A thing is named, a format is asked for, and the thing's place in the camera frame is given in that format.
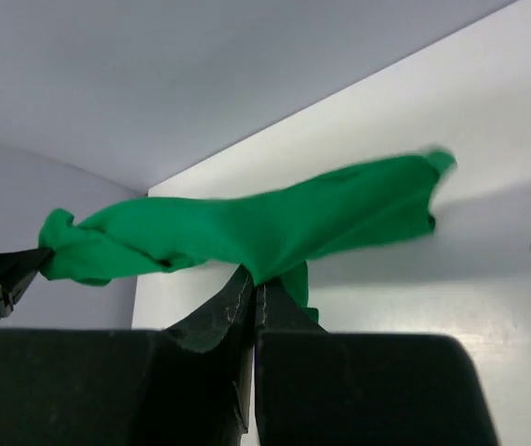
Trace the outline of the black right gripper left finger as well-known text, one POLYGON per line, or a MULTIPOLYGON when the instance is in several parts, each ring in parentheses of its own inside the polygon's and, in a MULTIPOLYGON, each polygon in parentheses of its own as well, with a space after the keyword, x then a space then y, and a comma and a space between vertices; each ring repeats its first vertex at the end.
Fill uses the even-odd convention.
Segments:
POLYGON ((237 445, 251 278, 165 330, 0 330, 0 445, 237 445))

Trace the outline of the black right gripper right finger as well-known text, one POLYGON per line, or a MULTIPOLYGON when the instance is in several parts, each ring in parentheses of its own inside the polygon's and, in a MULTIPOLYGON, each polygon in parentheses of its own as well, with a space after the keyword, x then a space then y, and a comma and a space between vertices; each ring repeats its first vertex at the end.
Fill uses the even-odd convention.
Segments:
POLYGON ((256 291, 263 445, 495 445, 478 373, 443 334, 329 333, 280 281, 256 291))

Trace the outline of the green t shirt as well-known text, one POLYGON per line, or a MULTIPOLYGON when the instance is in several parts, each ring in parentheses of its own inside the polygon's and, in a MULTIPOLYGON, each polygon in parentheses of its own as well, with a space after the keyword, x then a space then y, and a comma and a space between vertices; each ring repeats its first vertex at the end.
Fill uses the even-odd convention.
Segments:
POLYGON ((56 209, 38 236, 53 253, 41 272, 103 286, 218 261, 245 268, 257 285, 280 279, 306 308, 309 261, 431 234, 431 197, 455 164, 451 152, 433 147, 240 198, 144 197, 82 221, 56 209))

